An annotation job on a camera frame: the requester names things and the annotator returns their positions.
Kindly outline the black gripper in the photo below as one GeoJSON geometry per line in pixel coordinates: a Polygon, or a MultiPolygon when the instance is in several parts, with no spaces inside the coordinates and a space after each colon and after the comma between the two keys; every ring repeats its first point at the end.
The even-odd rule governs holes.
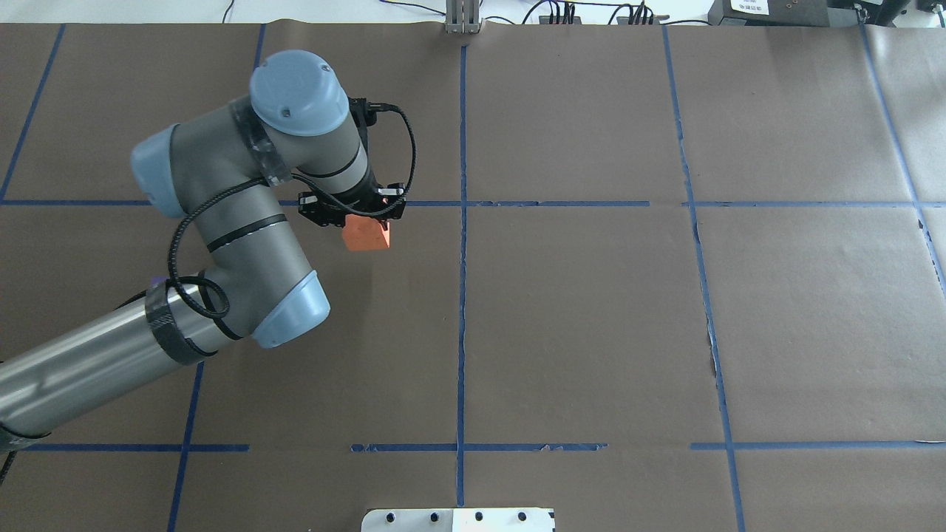
{"type": "Polygon", "coordinates": [[[309,188],[298,196],[298,212],[321,227],[344,227],[349,214],[381,222],[400,219],[406,208],[408,184],[381,186],[371,174],[338,193],[328,192],[307,174],[298,175],[298,181],[309,188]]]}

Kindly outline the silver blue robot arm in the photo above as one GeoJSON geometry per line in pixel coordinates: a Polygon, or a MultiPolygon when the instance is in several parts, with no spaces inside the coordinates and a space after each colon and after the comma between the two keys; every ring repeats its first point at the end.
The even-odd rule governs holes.
{"type": "Polygon", "coordinates": [[[327,319],[330,305],[277,186],[305,184],[301,215],[382,225],[412,181],[376,182],[367,130],[388,102],[351,98],[317,54],[284,50],[248,93],[146,138],[129,158],[141,191],[176,219],[168,279],[115,310],[2,364],[2,451],[51,431],[243,338],[279,347],[327,319]]]}

